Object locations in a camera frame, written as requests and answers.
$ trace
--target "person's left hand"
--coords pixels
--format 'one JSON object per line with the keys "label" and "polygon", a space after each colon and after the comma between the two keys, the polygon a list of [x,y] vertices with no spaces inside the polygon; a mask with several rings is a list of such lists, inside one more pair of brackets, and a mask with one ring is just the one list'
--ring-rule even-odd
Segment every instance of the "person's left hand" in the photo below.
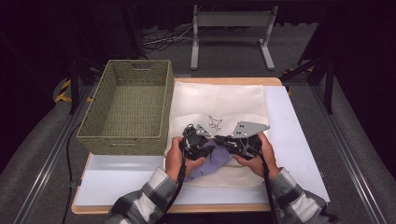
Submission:
{"label": "person's left hand", "polygon": [[[258,133],[258,136],[259,136],[260,140],[262,141],[262,155],[264,156],[265,162],[267,163],[268,169],[270,172],[268,174],[268,177],[270,179],[272,179],[275,176],[277,176],[277,174],[279,174],[281,169],[279,167],[277,167],[277,165],[276,165],[275,152],[274,152],[273,146],[268,141],[267,136],[265,136],[264,133]],[[250,170],[254,174],[264,177],[264,169],[262,167],[262,159],[260,159],[259,156],[256,156],[255,158],[251,159],[250,161],[247,161],[238,155],[233,155],[233,158],[236,159],[236,161],[239,164],[249,167]]]}
{"label": "person's left hand", "polygon": [[[182,140],[182,137],[174,137],[172,139],[172,146],[171,149],[169,149],[165,160],[165,172],[171,177],[173,181],[175,181],[175,183],[177,182],[178,171],[180,170],[182,163],[182,154],[179,148],[180,141]],[[186,159],[186,176],[189,176],[191,171],[195,167],[202,165],[205,160],[205,157],[201,157],[196,161]]]}

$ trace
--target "wicker basket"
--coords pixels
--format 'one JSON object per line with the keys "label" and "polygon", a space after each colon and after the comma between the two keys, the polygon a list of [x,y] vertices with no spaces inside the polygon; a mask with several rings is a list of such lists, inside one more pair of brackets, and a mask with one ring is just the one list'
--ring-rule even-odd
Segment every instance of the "wicker basket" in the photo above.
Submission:
{"label": "wicker basket", "polygon": [[163,155],[173,87],[170,61],[110,60],[77,138],[96,155]]}

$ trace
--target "purple cloth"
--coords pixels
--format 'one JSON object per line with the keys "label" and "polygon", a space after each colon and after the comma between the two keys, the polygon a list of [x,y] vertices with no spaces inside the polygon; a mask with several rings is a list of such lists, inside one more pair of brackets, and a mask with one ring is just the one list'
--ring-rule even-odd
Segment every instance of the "purple cloth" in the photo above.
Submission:
{"label": "purple cloth", "polygon": [[190,175],[187,176],[184,181],[189,182],[198,176],[213,174],[230,160],[230,153],[225,147],[218,146],[213,141],[209,141],[204,144],[204,147],[210,146],[215,147],[213,152],[207,156],[205,162],[202,165],[193,169]]}

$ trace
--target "person's right hand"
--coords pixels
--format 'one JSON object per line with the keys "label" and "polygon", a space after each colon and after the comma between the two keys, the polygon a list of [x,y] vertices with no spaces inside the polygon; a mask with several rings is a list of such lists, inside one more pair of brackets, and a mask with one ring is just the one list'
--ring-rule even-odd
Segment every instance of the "person's right hand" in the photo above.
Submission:
{"label": "person's right hand", "polygon": [[[260,140],[262,141],[262,155],[264,156],[265,162],[267,163],[268,169],[270,170],[269,178],[272,179],[280,172],[280,168],[276,165],[275,153],[271,143],[268,141],[264,133],[258,133]],[[233,155],[233,158],[241,165],[245,165],[250,170],[261,177],[264,177],[264,168],[262,167],[262,159],[259,156],[251,159],[250,161],[244,158]]]}

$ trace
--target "metal leg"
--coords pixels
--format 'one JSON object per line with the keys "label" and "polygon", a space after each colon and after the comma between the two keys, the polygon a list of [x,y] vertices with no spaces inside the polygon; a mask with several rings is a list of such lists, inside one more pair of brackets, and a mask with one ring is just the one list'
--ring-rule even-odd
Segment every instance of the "metal leg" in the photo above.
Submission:
{"label": "metal leg", "polygon": [[287,73],[286,75],[282,76],[282,77],[280,78],[280,81],[282,81],[282,82],[287,81],[287,80],[289,80],[290,78],[299,75],[299,74],[302,73],[304,70],[306,70],[306,69],[308,69],[308,68],[310,68],[310,67],[312,67],[312,66],[314,66],[314,65],[317,65],[317,64],[320,63],[322,60],[323,60],[322,58],[317,58],[317,59],[315,59],[315,60],[309,61],[309,62],[307,62],[307,63],[305,63],[305,64],[303,64],[303,65],[297,67],[297,68],[294,69],[293,71]]}
{"label": "metal leg", "polygon": [[192,28],[194,31],[194,39],[192,42],[191,54],[191,70],[198,69],[198,53],[199,53],[199,39],[198,39],[198,7],[194,6],[194,15],[192,19]]}
{"label": "metal leg", "polygon": [[72,107],[70,109],[70,115],[73,115],[76,108],[78,107],[78,62],[77,60],[73,60],[70,67],[70,79],[72,80],[71,88],[72,88]]}
{"label": "metal leg", "polygon": [[324,104],[326,105],[327,112],[332,114],[332,84],[334,76],[334,66],[332,61],[329,61],[329,68],[326,76],[326,88],[324,90]]}
{"label": "metal leg", "polygon": [[329,71],[329,62],[330,62],[329,58],[323,58],[323,60],[321,60],[317,64],[315,64],[314,69],[309,74],[308,78],[306,79],[306,81],[308,82],[309,85],[317,86],[320,83],[320,81],[323,79],[323,77]]}
{"label": "metal leg", "polygon": [[270,51],[268,50],[268,41],[270,39],[270,35],[272,32],[272,29],[274,27],[274,22],[275,22],[275,18],[276,18],[276,12],[277,12],[277,7],[273,7],[272,11],[271,11],[271,16],[270,19],[268,20],[267,23],[267,30],[266,30],[266,34],[265,34],[265,38],[264,39],[260,39],[260,47],[262,48],[262,55],[264,56],[264,60],[265,63],[267,64],[267,68],[268,70],[274,70],[275,66],[274,66],[274,62],[271,58],[271,54]]}

